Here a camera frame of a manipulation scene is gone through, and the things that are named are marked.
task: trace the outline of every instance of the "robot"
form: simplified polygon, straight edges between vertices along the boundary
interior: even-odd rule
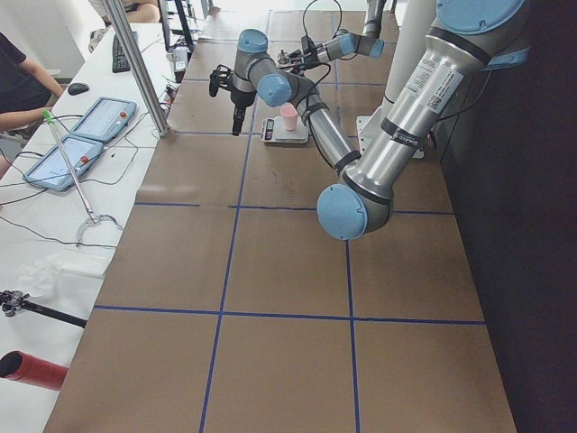
[[[375,18],[381,17],[383,4],[369,2],[363,35],[341,34],[314,50],[304,40],[300,63],[334,60],[352,52],[376,55],[379,35],[372,26]],[[278,68],[267,53],[267,37],[257,30],[240,34],[234,70],[219,65],[211,75],[210,94],[215,96],[219,88],[231,92],[233,134],[240,132],[244,110],[257,94],[269,106],[292,104],[338,176],[338,182],[319,196],[319,222],[336,239],[356,239],[389,221],[393,184],[463,79],[527,59],[528,16],[528,0],[436,0],[436,18],[425,36],[425,54],[363,155],[354,149],[318,95],[315,83]]]

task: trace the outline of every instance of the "black pole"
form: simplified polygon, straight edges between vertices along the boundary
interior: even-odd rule
[[[42,305],[27,300],[22,302],[22,308],[33,311],[34,313],[42,314],[43,316],[48,316],[49,318],[56,318],[57,320],[70,323],[71,325],[76,325],[77,327],[85,327],[87,325],[87,321],[83,318],[76,318],[70,314],[62,313],[56,309],[49,309],[48,307],[43,307]]]

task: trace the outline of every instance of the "white device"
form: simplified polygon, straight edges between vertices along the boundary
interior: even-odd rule
[[[288,131],[281,116],[268,117],[262,121],[261,140],[267,145],[304,144],[308,142],[308,128],[298,119],[297,128]]]

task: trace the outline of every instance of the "metal post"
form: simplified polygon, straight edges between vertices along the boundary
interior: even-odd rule
[[[158,98],[154,92],[154,86],[152,85],[151,76],[146,70],[141,52],[133,38],[132,30],[128,23],[128,19],[126,18],[123,5],[120,0],[104,0],[104,4],[108,18],[114,26],[116,35],[118,36],[120,44],[126,54],[136,84],[141,91],[144,104],[146,104],[148,111],[151,114],[152,121],[156,125],[159,135],[163,137],[169,130],[169,124],[164,118],[164,113],[160,108]]]

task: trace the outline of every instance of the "black tripod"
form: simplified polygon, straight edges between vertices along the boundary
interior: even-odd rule
[[[56,318],[63,322],[76,325],[77,327],[85,327],[87,322],[83,318],[76,318],[70,314],[62,313],[56,309],[49,309],[48,307],[43,307],[42,305],[35,304],[26,300],[30,297],[29,294],[23,294],[19,290],[15,291],[1,291],[0,292],[0,305],[2,305],[2,311],[7,318],[12,318],[21,309],[27,309],[33,311],[34,313],[42,314],[43,316],[48,316],[49,318]]]

